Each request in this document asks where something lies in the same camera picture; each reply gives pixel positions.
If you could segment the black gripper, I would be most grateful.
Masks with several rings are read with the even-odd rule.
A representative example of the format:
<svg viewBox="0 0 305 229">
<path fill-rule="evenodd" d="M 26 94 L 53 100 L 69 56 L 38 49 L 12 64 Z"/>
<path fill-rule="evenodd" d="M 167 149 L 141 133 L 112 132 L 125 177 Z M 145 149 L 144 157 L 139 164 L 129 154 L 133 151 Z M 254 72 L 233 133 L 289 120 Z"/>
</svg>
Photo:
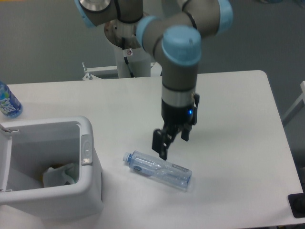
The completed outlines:
<svg viewBox="0 0 305 229">
<path fill-rule="evenodd" d="M 163 129 L 155 129 L 152 137 L 152 150 L 157 152 L 161 159 L 167 160 L 168 149 L 181 130 L 181 139 L 189 140 L 190 132 L 197 123 L 197 113 L 196 103 L 176 107 L 162 100 Z"/>
</svg>

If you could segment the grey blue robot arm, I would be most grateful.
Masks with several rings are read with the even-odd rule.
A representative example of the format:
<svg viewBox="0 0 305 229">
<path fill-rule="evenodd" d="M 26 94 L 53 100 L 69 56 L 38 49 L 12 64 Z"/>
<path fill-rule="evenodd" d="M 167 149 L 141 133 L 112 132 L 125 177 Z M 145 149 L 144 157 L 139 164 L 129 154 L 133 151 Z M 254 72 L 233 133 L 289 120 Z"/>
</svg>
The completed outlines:
<svg viewBox="0 0 305 229">
<path fill-rule="evenodd" d="M 227 31 L 233 9 L 227 0 L 180 0 L 181 12 L 167 19 L 145 16 L 141 0 L 77 0 L 88 26 L 117 20 L 122 39 L 135 37 L 162 68 L 162 129 L 155 129 L 152 149 L 166 160 L 177 135 L 188 141 L 197 123 L 196 93 L 202 39 Z"/>
</svg>

